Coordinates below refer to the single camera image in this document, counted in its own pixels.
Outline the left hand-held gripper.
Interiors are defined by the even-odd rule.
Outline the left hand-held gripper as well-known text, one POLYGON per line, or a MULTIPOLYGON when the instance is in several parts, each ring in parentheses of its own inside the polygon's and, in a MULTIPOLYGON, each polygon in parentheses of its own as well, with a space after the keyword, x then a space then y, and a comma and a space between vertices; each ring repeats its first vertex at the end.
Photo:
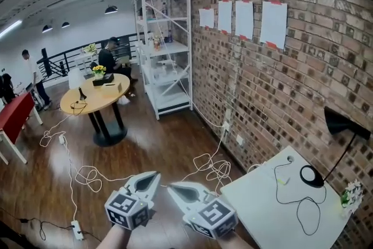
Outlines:
POLYGON ((124 187, 113 191, 104 204, 108 220, 130 231, 146 226, 160 180, 158 171, 146 171, 131 177, 124 187))

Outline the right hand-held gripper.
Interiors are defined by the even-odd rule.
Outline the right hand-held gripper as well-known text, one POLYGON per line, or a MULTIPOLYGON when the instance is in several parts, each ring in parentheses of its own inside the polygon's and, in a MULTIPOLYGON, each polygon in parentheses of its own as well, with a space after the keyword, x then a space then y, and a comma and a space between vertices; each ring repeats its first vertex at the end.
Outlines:
POLYGON ((216 195, 201 183, 179 181, 169 184, 167 191, 185 214, 184 222, 199 234, 217 240, 238 225, 236 211, 215 198, 216 195), (202 202, 209 203, 202 207, 202 202))

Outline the black desk lamp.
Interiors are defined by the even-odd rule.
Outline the black desk lamp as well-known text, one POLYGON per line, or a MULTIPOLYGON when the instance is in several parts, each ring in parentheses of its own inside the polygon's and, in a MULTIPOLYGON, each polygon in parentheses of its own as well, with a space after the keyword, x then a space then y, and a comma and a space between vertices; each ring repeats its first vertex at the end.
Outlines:
POLYGON ((320 172, 311 165, 305 165, 300 169, 300 178, 303 183, 306 185, 313 187, 313 188, 321 188, 324 186, 327 178, 333 173, 334 169, 338 166, 338 164, 341 162, 344 155, 347 153, 347 151, 351 148, 351 145, 353 141, 355 140, 356 136, 359 136, 366 141, 370 139, 371 131, 368 129, 362 127, 357 122, 352 121, 351 119, 345 117, 344 115, 338 113, 337 111, 333 110, 330 107, 325 106, 324 107, 324 116, 327 128, 331 135, 339 134, 345 130, 349 130, 353 133, 353 137, 346 146, 343 154, 340 156, 338 161, 335 163, 335 165, 332 167, 330 172, 326 175, 325 178, 322 178, 320 172), (312 180, 306 179, 303 172, 304 170, 311 170, 314 174, 314 178, 312 180))

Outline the person's right forearm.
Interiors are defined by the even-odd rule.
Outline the person's right forearm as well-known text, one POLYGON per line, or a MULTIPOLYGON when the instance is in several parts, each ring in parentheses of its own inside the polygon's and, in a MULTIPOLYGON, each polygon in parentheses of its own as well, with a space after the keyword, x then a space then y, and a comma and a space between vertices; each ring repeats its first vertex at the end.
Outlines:
POLYGON ((231 231, 221 238, 217 239, 221 249, 254 249, 243 240, 235 231, 231 231))

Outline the person's left forearm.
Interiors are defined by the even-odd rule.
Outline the person's left forearm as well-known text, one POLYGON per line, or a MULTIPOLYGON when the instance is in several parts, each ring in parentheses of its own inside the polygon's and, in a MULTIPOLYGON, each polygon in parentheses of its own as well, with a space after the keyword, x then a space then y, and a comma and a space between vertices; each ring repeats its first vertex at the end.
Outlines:
POLYGON ((127 249, 132 231, 113 225, 96 249, 127 249))

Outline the small table lamp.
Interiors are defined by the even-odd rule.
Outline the small table lamp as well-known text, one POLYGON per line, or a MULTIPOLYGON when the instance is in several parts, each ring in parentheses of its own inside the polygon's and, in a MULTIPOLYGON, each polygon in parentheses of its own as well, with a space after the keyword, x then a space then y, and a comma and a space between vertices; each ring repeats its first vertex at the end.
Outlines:
POLYGON ((68 72, 69 88, 77 89, 80 94, 80 100, 86 100, 86 95, 83 93, 81 86, 84 84, 85 78, 79 68, 73 68, 68 72))

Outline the round wooden table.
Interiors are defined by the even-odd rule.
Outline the round wooden table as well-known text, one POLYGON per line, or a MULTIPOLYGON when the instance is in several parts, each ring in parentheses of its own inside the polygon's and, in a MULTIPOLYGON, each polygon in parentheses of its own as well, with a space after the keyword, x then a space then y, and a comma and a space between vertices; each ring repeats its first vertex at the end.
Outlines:
POLYGON ((127 76, 114 74, 112 83, 122 84, 122 93, 108 96, 103 93, 103 86, 93 86, 93 79, 85 80, 81 86, 86 100, 80 100, 77 89, 68 90, 60 101, 60 108, 69 115, 88 115, 95 130, 94 143, 101 147, 114 146, 120 143, 127 135, 121 114, 119 112, 118 100, 127 93, 130 87, 130 80, 127 76), (116 124, 107 125, 101 115, 101 110, 111 107, 116 124))

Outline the wooden box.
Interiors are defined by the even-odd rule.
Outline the wooden box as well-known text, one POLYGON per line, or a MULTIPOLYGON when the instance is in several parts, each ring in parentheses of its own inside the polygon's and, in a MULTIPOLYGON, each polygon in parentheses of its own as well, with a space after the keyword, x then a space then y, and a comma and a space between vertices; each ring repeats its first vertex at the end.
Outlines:
POLYGON ((122 84, 119 83, 106 83, 103 85, 103 93, 108 96, 114 96, 122 93, 122 84))

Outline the black box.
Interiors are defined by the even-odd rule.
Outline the black box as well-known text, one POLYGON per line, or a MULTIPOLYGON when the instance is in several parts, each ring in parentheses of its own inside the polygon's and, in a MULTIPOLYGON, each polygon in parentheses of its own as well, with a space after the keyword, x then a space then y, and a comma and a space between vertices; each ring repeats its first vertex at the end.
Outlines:
POLYGON ((114 74, 113 73, 108 73, 108 74, 103 75, 102 78, 95 78, 93 80, 93 86, 95 86, 95 87, 102 86, 102 85, 105 85, 107 83, 111 83, 113 80, 114 80, 114 74))

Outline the white metal shelf rack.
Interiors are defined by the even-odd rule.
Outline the white metal shelf rack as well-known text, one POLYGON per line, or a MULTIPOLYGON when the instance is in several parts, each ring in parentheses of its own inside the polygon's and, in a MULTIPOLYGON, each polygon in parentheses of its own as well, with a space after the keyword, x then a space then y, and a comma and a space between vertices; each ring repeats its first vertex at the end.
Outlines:
POLYGON ((133 0, 142 81, 157 118, 193 109, 191 0, 133 0))

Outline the red top table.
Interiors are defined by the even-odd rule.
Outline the red top table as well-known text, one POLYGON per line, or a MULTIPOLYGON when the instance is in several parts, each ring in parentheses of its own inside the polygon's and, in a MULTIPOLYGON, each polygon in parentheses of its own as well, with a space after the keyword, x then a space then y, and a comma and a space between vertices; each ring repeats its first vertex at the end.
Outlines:
POLYGON ((43 125, 30 92, 15 97, 0 111, 0 142, 5 140, 24 164, 27 164, 27 160, 16 147, 15 142, 31 113, 38 123, 43 125))

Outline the black metal railing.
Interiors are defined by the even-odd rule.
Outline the black metal railing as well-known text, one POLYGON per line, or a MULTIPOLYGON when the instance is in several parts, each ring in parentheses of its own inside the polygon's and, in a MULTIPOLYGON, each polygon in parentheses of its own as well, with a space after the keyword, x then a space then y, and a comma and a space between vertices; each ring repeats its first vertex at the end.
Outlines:
MULTIPOLYGON (((138 40, 143 40, 144 37, 143 32, 140 35, 134 33, 119 37, 119 46, 113 51, 114 58, 117 60, 122 58, 127 64, 137 63, 136 45, 138 40)), ((45 55, 40 58, 37 65, 41 71, 43 82, 52 82, 60 78, 66 79, 68 72, 73 68, 79 68, 85 75, 90 74, 90 65, 93 62, 98 63, 98 54, 107 45, 107 40, 96 41, 93 45, 95 49, 92 51, 88 51, 88 46, 84 45, 50 57, 45 55)))

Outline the white flowers in pot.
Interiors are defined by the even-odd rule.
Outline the white flowers in pot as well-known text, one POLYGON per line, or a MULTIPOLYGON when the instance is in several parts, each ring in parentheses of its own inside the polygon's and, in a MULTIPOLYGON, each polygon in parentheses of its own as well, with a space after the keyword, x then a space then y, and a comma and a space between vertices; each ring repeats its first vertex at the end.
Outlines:
POLYGON ((360 206, 363 200, 362 184, 358 180, 348 183, 340 197, 344 217, 351 216, 360 206))

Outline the white paper sheet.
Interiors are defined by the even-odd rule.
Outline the white paper sheet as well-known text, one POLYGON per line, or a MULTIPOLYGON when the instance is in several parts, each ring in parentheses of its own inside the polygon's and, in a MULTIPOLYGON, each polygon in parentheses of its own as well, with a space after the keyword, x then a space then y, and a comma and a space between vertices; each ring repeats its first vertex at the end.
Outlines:
POLYGON ((231 33, 232 1, 222 0, 218 5, 218 30, 231 33))
POLYGON ((287 30, 287 4, 279 1, 262 2, 261 35, 259 41, 283 50, 287 30))
POLYGON ((235 3, 235 35, 252 40, 254 32, 254 6, 251 1, 235 3))
POLYGON ((214 28, 214 9, 199 9, 199 25, 200 27, 214 28))

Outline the ceiling tube light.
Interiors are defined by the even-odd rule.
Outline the ceiling tube light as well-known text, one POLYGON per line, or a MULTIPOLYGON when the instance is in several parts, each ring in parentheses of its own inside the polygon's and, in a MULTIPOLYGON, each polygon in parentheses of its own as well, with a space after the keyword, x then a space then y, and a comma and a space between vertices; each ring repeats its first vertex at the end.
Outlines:
POLYGON ((11 25, 9 25, 7 28, 3 29, 0 32, 0 39, 2 39, 3 37, 5 37, 8 33, 10 33, 12 30, 14 30, 15 28, 17 28, 21 24, 22 24, 22 20, 17 20, 14 23, 12 23, 11 25))

